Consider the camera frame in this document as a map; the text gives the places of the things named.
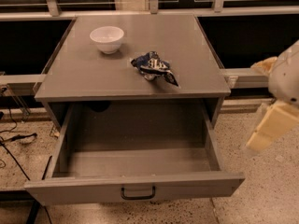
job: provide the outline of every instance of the concrete floor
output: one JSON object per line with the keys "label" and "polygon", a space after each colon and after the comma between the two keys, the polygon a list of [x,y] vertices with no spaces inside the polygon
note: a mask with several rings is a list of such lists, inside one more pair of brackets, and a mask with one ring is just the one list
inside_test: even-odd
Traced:
{"label": "concrete floor", "polygon": [[[243,151],[255,113],[220,114],[216,135],[229,172],[243,172],[246,180],[229,198],[190,199],[143,203],[97,203],[48,207],[52,223],[209,223],[275,224],[299,223],[299,127],[293,129],[258,156]],[[12,127],[1,121],[0,131]],[[18,123],[14,134],[38,133],[31,144],[7,144],[33,180],[41,178],[56,138],[50,136],[52,124],[30,117]],[[1,148],[0,189],[19,189],[25,177]],[[0,223],[25,223],[32,202],[0,202]],[[50,223],[40,209],[36,223]]]}

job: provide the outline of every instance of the gray table surface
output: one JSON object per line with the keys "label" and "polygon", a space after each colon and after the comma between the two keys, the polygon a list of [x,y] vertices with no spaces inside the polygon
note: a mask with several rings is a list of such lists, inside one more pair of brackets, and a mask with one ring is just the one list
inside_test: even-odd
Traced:
{"label": "gray table surface", "polygon": [[[98,27],[122,28],[125,38],[114,54],[90,39]],[[155,50],[170,62],[179,87],[162,77],[147,81],[130,61]],[[193,15],[78,17],[44,82],[37,101],[222,97],[230,90]]]}

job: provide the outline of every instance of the drawer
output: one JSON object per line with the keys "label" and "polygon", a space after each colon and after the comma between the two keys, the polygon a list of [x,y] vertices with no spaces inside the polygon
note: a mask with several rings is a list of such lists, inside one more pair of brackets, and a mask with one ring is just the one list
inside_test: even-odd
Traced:
{"label": "drawer", "polygon": [[47,177],[25,189],[43,205],[230,196],[200,99],[70,104]]}

